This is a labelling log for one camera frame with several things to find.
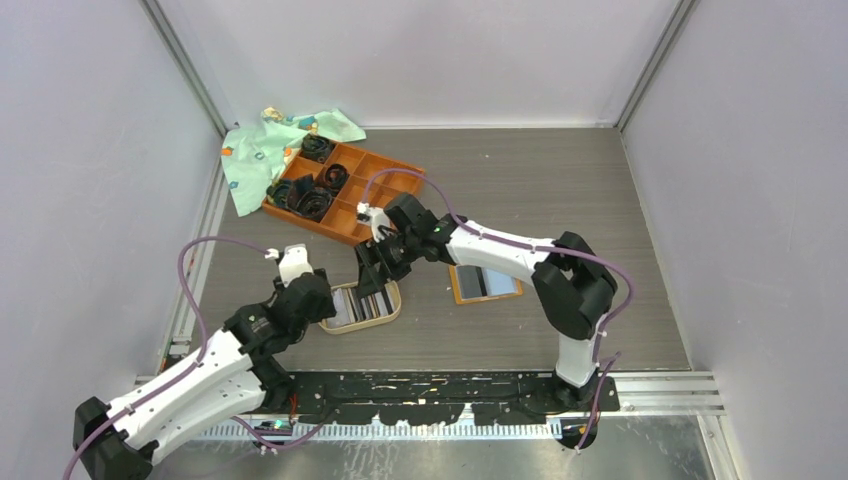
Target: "wood grain surface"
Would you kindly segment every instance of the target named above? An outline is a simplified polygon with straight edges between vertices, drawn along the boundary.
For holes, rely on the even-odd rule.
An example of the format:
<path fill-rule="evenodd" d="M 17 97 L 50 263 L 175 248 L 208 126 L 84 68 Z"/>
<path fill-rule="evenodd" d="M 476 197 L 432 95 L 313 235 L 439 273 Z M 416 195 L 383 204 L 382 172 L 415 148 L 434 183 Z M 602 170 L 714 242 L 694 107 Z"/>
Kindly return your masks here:
<path fill-rule="evenodd" d="M 689 367 L 618 132 L 372 130 L 359 145 L 425 168 L 460 214 L 487 227 L 532 237 L 582 235 L 637 285 L 602 353 L 621 350 L 619 369 Z M 445 212 L 432 188 L 425 186 L 419 198 L 437 216 Z M 228 202 L 220 234 L 280 249 L 306 243 L 311 264 L 326 268 L 331 284 L 356 281 L 352 248 L 262 211 L 239 218 Z M 255 252 L 217 245 L 201 302 L 207 326 L 220 328 L 238 307 L 268 298 L 274 275 Z M 422 259 L 400 282 L 397 320 L 338 336 L 315 326 L 279 358 L 290 370 L 553 368 L 556 332 L 532 288 L 520 297 L 460 306 L 450 285 L 446 265 Z"/>

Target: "green cloth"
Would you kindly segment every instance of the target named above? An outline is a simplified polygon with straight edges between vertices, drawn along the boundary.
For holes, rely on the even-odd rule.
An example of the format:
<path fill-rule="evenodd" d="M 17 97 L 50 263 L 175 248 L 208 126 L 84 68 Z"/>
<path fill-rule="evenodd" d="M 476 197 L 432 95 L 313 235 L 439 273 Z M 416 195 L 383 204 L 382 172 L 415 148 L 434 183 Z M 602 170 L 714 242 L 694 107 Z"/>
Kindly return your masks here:
<path fill-rule="evenodd" d="M 297 155 L 307 133 L 336 142 L 363 140 L 365 131 L 339 109 L 285 117 L 274 108 L 262 112 L 262 123 L 227 132 L 221 147 L 221 165 L 238 216 L 258 210 L 265 190 L 282 175 Z"/>

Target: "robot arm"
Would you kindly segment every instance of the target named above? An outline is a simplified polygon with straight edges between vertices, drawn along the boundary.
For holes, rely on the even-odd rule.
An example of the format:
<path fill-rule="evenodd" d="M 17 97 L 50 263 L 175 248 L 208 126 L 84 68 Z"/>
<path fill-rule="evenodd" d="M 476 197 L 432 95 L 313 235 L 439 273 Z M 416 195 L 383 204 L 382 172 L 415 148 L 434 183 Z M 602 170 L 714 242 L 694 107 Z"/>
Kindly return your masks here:
<path fill-rule="evenodd" d="M 565 232 L 559 239 L 519 237 L 460 217 L 481 232 L 475 234 L 461 228 L 450 215 L 437 219 L 418 199 L 405 193 L 382 211 L 364 204 L 357 211 L 359 221 L 371 224 L 374 233 L 373 240 L 356 247 L 360 295 L 374 293 L 387 282 L 405 277 L 411 263 L 421 257 L 431 262 L 490 268 L 517 278 L 535 288 L 545 316 L 559 333 L 556 372 L 566 384 L 570 401 L 579 404 L 589 396 L 592 380 L 597 377 L 593 359 L 596 327 L 610 309 L 617 284 L 599 264 L 544 251 L 564 247 L 593 254 L 579 235 Z M 389 221 L 396 230 L 388 228 Z M 502 241 L 493 240 L 494 236 Z"/>
<path fill-rule="evenodd" d="M 180 445 L 227 418 L 260 408 L 277 410 L 289 397 L 291 378 L 273 355 L 299 342 L 310 323 L 336 314 L 323 270 L 313 270 L 306 247 L 271 251 L 280 276 L 267 302 L 238 309 L 199 350 L 147 384 L 111 400 L 96 397 L 75 412 L 74 448 L 96 428 L 130 407 L 82 455 L 92 478 L 145 478 Z M 131 405 L 197 364 L 181 381 L 144 403 Z"/>

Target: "orange tray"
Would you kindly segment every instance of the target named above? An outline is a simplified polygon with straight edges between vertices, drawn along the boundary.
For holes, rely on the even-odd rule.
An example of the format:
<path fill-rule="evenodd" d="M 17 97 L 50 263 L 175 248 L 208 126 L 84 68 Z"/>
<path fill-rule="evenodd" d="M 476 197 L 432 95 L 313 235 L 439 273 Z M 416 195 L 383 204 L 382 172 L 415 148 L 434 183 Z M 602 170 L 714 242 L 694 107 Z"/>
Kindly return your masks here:
<path fill-rule="evenodd" d="M 324 172 L 333 164 L 342 164 L 350 177 L 330 205 L 330 209 L 320 222 L 303 218 L 288 210 L 270 203 L 266 198 L 262 209 L 267 213 L 289 223 L 320 233 L 347 245 L 356 245 L 371 238 L 371 228 L 356 221 L 356 204 L 362 199 L 368 179 L 380 170 L 387 168 L 406 168 L 419 173 L 424 170 L 414 165 L 400 162 L 376 153 L 369 152 L 344 143 L 336 144 L 330 157 L 323 164 L 297 155 L 286 166 L 281 178 L 295 180 L 312 174 L 316 182 L 324 178 Z M 385 207 L 401 192 L 411 194 L 421 190 L 423 180 L 403 173 L 389 173 L 374 181 L 368 194 L 368 203 L 372 207 Z"/>

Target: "black mounting plate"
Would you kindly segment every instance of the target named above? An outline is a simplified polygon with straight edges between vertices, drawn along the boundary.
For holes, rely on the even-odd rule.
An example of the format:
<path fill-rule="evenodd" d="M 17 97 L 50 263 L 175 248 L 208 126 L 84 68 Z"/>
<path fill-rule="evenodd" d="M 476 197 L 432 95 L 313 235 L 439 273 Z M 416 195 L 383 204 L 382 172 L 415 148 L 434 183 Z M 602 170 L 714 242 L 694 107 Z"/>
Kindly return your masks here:
<path fill-rule="evenodd" d="M 451 424 L 470 404 L 475 425 L 525 425 L 545 423 L 548 415 L 591 408 L 590 402 L 566 408 L 557 395 L 562 381 L 550 371 L 290 374 L 297 393 L 296 412 L 305 423 L 332 416 L 339 424 L 367 425 L 379 413 L 386 425 L 401 420 L 413 426 Z M 620 409 L 613 378 L 604 382 L 598 405 L 602 412 Z"/>

